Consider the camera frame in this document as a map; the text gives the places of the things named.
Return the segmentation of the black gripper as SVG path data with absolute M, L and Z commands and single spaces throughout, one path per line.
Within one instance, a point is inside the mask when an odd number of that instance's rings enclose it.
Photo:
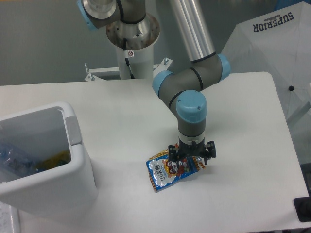
M 205 144 L 204 138 L 179 137 L 179 144 L 168 145 L 168 161 L 177 163 L 187 157 L 198 156 L 204 159 L 205 165 L 208 160 L 216 157 L 214 141 Z

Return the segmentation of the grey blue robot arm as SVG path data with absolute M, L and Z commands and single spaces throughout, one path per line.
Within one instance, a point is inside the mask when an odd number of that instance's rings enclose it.
M 205 142 L 207 102 L 202 91 L 229 76 L 227 58 L 213 46 L 201 6 L 196 0 L 170 5 L 192 66 L 177 74 L 153 72 L 153 45 L 160 33 L 143 0 L 79 0 L 78 8 L 91 30 L 106 29 L 117 51 L 121 79 L 152 78 L 152 87 L 178 121 L 179 144 L 168 147 L 169 161 L 216 157 L 213 141 Z

